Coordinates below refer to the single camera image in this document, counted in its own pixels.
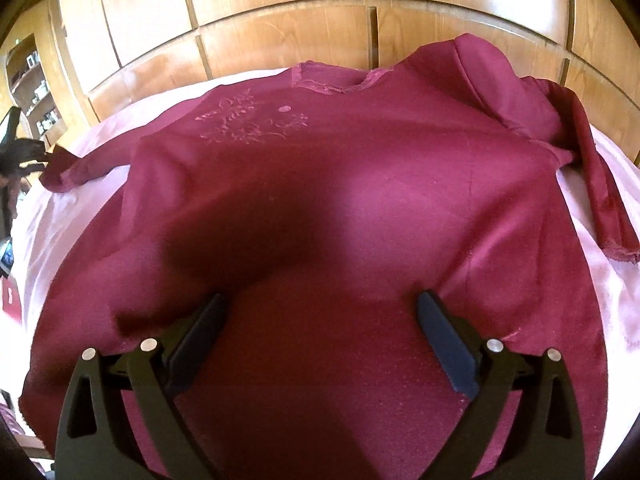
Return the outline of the maroon long-sleeve shirt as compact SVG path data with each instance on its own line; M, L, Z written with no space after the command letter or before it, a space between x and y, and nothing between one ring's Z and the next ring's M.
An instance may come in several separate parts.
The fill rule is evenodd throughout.
M314 62L220 86L43 186L126 182L50 285L20 408L52 445L81 352L126 352L215 292L228 322L177 398L226 479L413 479L464 407L416 322L431 289L482 335L565 356L596 469L608 370L556 175L585 179L597 242L639 242L582 104L472 35L388 70Z

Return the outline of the wooden shelf unit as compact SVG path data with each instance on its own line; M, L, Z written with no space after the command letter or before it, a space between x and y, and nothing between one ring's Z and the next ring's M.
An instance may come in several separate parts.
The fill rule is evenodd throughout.
M52 146L98 122L80 88L58 0L23 12L1 46L1 109L21 110L21 136Z

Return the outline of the red box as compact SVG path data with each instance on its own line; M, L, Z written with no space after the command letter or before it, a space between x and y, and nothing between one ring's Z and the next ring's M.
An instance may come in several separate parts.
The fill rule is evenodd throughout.
M22 303L20 292L13 276L1 278L1 307L2 311L13 321L22 322Z

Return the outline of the wooden wardrobe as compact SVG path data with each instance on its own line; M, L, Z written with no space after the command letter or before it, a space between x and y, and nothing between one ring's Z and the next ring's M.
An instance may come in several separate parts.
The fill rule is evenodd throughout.
M639 45L611 0L58 0L92 122L169 89L314 60L388 67L470 32L515 73L572 89L639 156Z

